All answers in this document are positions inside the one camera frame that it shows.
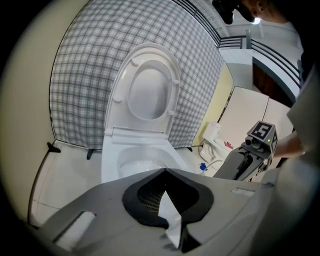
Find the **blue valve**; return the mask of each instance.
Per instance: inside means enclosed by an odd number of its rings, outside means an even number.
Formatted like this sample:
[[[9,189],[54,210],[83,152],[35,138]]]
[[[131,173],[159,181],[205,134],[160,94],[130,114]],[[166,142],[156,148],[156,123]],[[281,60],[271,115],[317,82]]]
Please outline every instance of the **blue valve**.
[[[200,164],[200,170],[201,170],[201,171],[206,171],[206,170],[207,170],[207,166],[206,166],[206,164],[205,164],[204,162],[202,162],[202,163]]]

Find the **white cabinet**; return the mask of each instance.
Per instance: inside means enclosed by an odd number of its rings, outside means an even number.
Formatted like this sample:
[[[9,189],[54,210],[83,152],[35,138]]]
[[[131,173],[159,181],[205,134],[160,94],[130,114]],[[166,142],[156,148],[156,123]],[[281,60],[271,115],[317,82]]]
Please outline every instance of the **white cabinet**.
[[[235,87],[230,101],[219,121],[219,138],[240,147],[247,132],[264,118],[269,97],[253,90]]]
[[[229,142],[234,148],[245,141],[247,132],[257,121],[275,125],[278,139],[289,135],[293,130],[287,113],[289,107],[253,90],[235,87],[230,101],[219,121],[222,126],[219,138]],[[274,158],[270,169],[276,168],[280,158]]]

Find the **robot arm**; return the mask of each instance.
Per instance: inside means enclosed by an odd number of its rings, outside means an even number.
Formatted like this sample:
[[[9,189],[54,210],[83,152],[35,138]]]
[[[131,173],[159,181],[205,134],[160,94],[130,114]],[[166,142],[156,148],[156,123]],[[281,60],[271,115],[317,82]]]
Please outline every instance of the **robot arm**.
[[[214,177],[243,181],[249,180],[257,172],[266,171],[272,162],[277,142],[275,125],[258,121],[247,133],[241,146],[230,152]]]

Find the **checkered wall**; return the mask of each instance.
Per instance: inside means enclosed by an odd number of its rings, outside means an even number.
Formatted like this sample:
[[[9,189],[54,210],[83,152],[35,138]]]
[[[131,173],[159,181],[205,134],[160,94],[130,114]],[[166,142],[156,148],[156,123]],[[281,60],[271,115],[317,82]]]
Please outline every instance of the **checkered wall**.
[[[127,54],[146,42],[176,57],[181,83],[169,136],[189,147],[223,58],[205,29],[171,0],[91,0],[68,28],[53,64],[50,110],[57,140],[102,149],[108,98]]]

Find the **black railing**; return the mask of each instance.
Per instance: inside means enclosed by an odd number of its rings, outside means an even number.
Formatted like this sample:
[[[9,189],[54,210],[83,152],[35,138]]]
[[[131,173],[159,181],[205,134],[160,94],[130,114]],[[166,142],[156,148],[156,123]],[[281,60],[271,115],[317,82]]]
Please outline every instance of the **black railing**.
[[[229,37],[223,37],[220,40],[219,48],[235,48],[235,49],[242,49],[242,38],[245,38],[245,35],[241,36],[229,36]]]
[[[219,33],[193,3],[191,3],[189,0],[172,0],[172,1],[175,2],[177,5],[181,6],[183,9],[185,9],[188,13],[190,13],[209,33],[209,35],[212,37],[217,47],[219,47],[220,41],[221,41],[221,37]]]
[[[188,13],[190,13],[208,32],[208,34],[214,40],[218,49],[252,49],[265,56],[272,62],[274,62],[280,69],[282,69],[300,88],[299,70],[280,53],[270,48],[269,46],[260,43],[254,39],[251,39],[250,31],[246,31],[246,35],[236,35],[223,37],[219,35],[214,26],[207,20],[202,12],[189,0],[172,0]],[[246,47],[243,47],[243,38],[246,38]]]
[[[221,38],[219,49],[242,49],[242,41],[245,37],[245,35],[223,37]],[[275,63],[280,69],[282,69],[299,88],[301,87],[299,70],[289,60],[287,60],[284,56],[282,56],[280,53],[278,53],[271,47],[254,39],[250,39],[250,37],[248,36],[246,37],[246,42],[246,49],[252,49],[253,51],[256,51],[268,58],[270,61]]]
[[[300,88],[299,70],[289,60],[269,46],[251,39],[252,50],[262,54],[280,67]]]

